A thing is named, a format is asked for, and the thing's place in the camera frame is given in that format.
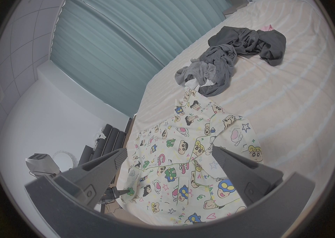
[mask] curtain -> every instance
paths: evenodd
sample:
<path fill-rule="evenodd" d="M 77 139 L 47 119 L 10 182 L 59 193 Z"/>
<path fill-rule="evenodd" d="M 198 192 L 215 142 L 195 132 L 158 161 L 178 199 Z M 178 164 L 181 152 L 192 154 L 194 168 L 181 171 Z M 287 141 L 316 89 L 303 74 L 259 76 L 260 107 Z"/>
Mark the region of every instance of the curtain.
<path fill-rule="evenodd" d="M 150 79 L 222 22 L 226 0 L 66 0 L 51 60 L 133 117 Z"/>

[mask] bed sheet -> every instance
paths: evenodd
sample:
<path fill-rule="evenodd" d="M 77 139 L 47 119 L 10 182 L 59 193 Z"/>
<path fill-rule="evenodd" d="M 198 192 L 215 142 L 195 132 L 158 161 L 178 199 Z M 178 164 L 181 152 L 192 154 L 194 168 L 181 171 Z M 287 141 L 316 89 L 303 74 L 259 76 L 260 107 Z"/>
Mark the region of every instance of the bed sheet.
<path fill-rule="evenodd" d="M 304 1 L 251 3 L 157 73 L 148 83 L 136 115 L 128 155 L 135 152 L 139 131 L 173 116 L 175 99 L 184 94 L 174 74 L 208 48 L 211 36 L 225 25 L 258 30 L 269 24 L 287 39 L 282 64 L 272 67 L 259 55 L 238 56 L 230 87 L 210 99 L 249 119 L 260 141 L 264 164 L 282 170 L 284 179 L 297 171 L 316 182 L 312 203 L 328 182 L 335 162 L 335 41 L 326 22 Z M 214 144 L 220 146 L 220 136 Z M 121 167 L 119 189 L 126 182 L 129 167 L 128 161 Z M 138 211 L 130 213 L 140 217 Z"/>

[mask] cartoon print pajamas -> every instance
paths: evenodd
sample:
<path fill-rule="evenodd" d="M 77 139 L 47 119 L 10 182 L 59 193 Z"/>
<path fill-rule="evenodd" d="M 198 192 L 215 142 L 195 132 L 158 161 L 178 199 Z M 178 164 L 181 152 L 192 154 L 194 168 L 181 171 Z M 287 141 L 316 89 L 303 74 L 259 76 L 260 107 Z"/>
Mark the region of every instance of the cartoon print pajamas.
<path fill-rule="evenodd" d="M 138 134 L 136 152 L 128 156 L 133 161 L 126 182 L 130 192 L 121 201 L 130 211 L 132 206 L 140 209 L 142 221 L 156 225 L 206 222 L 245 209 L 211 154 L 218 134 L 219 146 L 262 162 L 257 136 L 246 118 L 185 88 L 173 117 Z"/>

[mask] blue star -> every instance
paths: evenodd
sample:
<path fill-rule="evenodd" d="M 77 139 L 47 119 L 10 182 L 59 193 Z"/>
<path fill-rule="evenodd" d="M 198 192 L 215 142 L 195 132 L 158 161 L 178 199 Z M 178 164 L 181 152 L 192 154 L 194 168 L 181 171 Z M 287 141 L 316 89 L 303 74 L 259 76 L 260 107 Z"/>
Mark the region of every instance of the blue star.
<path fill-rule="evenodd" d="M 215 162 L 213 161 L 213 163 L 210 164 L 210 169 L 213 169 L 213 168 L 216 169 L 216 165 L 218 165 L 218 163 L 215 163 Z"/>
<path fill-rule="evenodd" d="M 242 130 L 244 130 L 245 132 L 247 132 L 248 129 L 251 129 L 251 128 L 249 127 L 249 123 L 242 124 Z"/>
<path fill-rule="evenodd" d="M 176 210 L 174 210 L 173 208 L 169 209 L 168 214 L 172 214 L 173 212 L 176 212 Z"/>

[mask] bed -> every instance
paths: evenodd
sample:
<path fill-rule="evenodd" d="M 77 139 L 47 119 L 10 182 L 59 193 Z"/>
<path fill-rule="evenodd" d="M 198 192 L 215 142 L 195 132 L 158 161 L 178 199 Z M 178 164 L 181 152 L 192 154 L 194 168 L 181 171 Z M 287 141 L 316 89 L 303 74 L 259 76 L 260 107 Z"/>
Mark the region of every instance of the bed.
<path fill-rule="evenodd" d="M 335 42 L 323 18 L 300 0 L 250 3 L 157 73 L 148 83 L 136 115 L 127 143 L 128 155 L 135 152 L 134 140 L 139 131 L 173 116 L 174 101 L 185 92 L 174 74 L 208 48 L 211 36 L 225 25 L 257 30 L 269 24 L 287 39 L 282 64 L 272 67 L 259 55 L 238 56 L 230 87 L 210 99 L 250 120 L 262 147 L 264 164 L 282 170 L 284 179 L 297 171 L 315 181 L 308 205 L 316 200 L 335 162 Z M 220 146 L 220 136 L 214 144 Z M 121 167 L 119 189 L 123 189 L 129 167 L 128 161 Z M 130 213 L 140 218 L 139 211 Z"/>

